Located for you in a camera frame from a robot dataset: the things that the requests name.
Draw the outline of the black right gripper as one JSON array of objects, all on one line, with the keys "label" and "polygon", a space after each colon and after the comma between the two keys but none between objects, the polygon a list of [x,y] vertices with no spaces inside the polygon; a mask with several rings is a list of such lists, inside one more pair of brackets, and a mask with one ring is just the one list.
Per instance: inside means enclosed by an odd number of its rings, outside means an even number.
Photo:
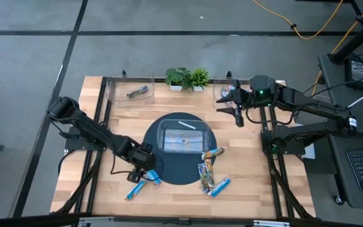
[{"label": "black right gripper", "polygon": [[[251,93],[247,90],[242,89],[241,83],[238,79],[233,79],[233,86],[234,89],[225,96],[216,100],[216,103],[233,102],[236,104],[236,108],[239,110],[246,110],[251,108]],[[217,108],[216,111],[235,116],[236,109],[233,107]]]}]

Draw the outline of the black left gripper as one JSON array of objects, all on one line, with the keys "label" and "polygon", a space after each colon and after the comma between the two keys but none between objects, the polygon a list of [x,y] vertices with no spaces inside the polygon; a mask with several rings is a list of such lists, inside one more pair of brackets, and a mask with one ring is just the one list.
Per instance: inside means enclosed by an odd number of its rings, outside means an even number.
[{"label": "black left gripper", "polygon": [[[152,144],[132,144],[127,152],[127,161],[143,170],[153,170],[160,174],[160,164],[156,164]],[[149,181],[149,178],[146,177],[146,172],[143,170],[139,172],[140,177],[143,180]]]}]

